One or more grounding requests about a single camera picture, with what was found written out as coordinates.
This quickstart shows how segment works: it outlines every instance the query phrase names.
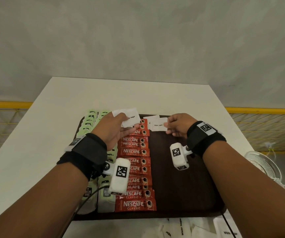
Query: white table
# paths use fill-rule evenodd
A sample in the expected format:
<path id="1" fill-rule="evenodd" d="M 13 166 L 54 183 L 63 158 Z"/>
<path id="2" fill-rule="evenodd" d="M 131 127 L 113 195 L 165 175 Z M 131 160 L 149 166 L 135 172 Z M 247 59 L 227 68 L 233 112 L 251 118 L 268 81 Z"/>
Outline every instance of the white table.
<path id="1" fill-rule="evenodd" d="M 132 107 L 141 114 L 189 113 L 219 129 L 240 154 L 253 150 L 208 85 L 53 77 L 0 148 L 0 214 L 55 166 L 87 109 Z M 100 237 L 139 237 L 124 230 L 157 225 L 152 219 L 75 221 L 65 237 L 102 230 Z"/>

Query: black cable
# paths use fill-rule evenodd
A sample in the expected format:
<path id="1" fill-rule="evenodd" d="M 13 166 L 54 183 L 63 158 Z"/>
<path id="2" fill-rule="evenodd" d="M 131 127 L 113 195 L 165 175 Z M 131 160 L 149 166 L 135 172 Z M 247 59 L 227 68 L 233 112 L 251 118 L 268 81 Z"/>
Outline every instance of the black cable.
<path id="1" fill-rule="evenodd" d="M 226 220 L 224 214 L 222 214 L 222 216 L 223 216 L 223 218 L 224 218 L 224 220 L 225 220 L 225 222 L 226 222 L 226 224 L 227 224 L 229 230 L 232 232 L 232 235 L 234 236 L 234 238 L 236 238 L 236 236 L 235 236 L 234 232 L 232 231 L 232 228 L 229 226 L 229 224 L 228 224 L 228 222 L 227 222 L 227 220 Z"/>
<path id="2" fill-rule="evenodd" d="M 63 237 L 63 235 L 65 234 L 66 230 L 68 229 L 69 225 L 71 224 L 71 222 L 73 221 L 75 215 L 79 212 L 79 210 L 82 208 L 82 206 L 85 204 L 86 201 L 88 201 L 89 198 L 91 198 L 96 192 L 98 192 L 100 189 L 103 189 L 103 188 L 109 188 L 109 185 L 105 185 L 105 186 L 102 186 L 100 188 L 98 188 L 96 191 L 94 191 L 92 194 L 89 195 L 89 197 L 87 197 L 82 204 L 79 205 L 79 207 L 77 208 L 77 210 L 73 213 L 70 221 L 69 221 L 69 224 L 67 224 L 66 228 L 64 229 L 62 235 L 60 236 L 60 238 Z"/>

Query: forearm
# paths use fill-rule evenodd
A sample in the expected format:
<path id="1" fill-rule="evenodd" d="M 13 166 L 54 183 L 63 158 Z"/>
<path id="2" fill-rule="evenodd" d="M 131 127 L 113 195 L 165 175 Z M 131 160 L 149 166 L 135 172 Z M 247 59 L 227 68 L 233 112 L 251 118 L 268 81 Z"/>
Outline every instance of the forearm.
<path id="1" fill-rule="evenodd" d="M 84 174 L 71 163 L 56 165 L 0 215 L 0 237 L 57 236 L 80 202 L 87 184 Z"/>
<path id="2" fill-rule="evenodd" d="M 203 161 L 243 237 L 285 237 L 285 190 L 224 141 Z"/>

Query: brown tray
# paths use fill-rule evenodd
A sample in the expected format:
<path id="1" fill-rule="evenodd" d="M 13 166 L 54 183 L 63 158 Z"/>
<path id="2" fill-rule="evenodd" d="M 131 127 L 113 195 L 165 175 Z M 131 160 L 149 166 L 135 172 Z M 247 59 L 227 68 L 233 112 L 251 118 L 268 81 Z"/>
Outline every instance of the brown tray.
<path id="1" fill-rule="evenodd" d="M 179 171 L 173 166 L 169 147 L 176 142 L 186 145 L 184 138 L 176 138 L 161 131 L 150 132 L 152 187 L 155 190 L 157 211 L 94 211 L 87 215 L 76 215 L 74 220 L 211 217 L 224 213 L 226 206 L 200 157 L 188 156 L 190 167 L 187 170 Z"/>

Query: hand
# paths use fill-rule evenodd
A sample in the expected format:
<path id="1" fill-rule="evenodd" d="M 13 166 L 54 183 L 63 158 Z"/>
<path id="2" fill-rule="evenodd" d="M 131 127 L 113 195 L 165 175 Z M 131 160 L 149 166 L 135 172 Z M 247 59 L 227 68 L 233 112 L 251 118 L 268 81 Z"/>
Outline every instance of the hand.
<path id="1" fill-rule="evenodd" d="M 168 128 L 167 134 L 175 137 L 187 137 L 187 131 L 197 120 L 188 114 L 174 114 L 168 117 L 168 122 L 164 123 L 164 127 Z"/>
<path id="2" fill-rule="evenodd" d="M 91 133 L 100 137 L 105 142 L 107 151 L 110 151 L 119 139 L 135 132 L 139 128 L 139 124 L 135 124 L 133 128 L 121 128 L 122 122 L 126 120 L 128 120 L 128 117 L 124 113 L 114 117 L 112 112 L 109 112 L 102 117 Z"/>

